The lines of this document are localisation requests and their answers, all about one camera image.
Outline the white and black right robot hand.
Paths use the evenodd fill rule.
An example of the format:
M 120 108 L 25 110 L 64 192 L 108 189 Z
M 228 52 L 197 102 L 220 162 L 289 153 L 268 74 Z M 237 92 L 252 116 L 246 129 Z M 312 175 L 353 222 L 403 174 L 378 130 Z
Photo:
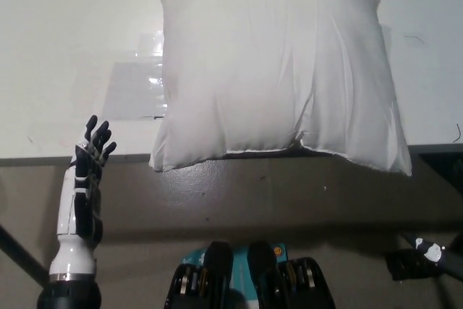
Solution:
M 442 273 L 462 281 L 462 255 L 413 233 L 402 233 L 402 237 Z

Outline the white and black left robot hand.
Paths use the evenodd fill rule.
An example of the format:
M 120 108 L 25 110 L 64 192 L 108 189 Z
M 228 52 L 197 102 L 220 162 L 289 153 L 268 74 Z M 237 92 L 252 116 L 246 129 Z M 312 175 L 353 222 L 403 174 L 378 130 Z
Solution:
M 93 253 L 103 236 L 100 183 L 104 166 L 116 149 L 110 138 L 109 122 L 100 124 L 93 115 L 74 147 L 61 188 L 56 228 L 59 249 L 49 270 L 53 280 L 96 275 Z

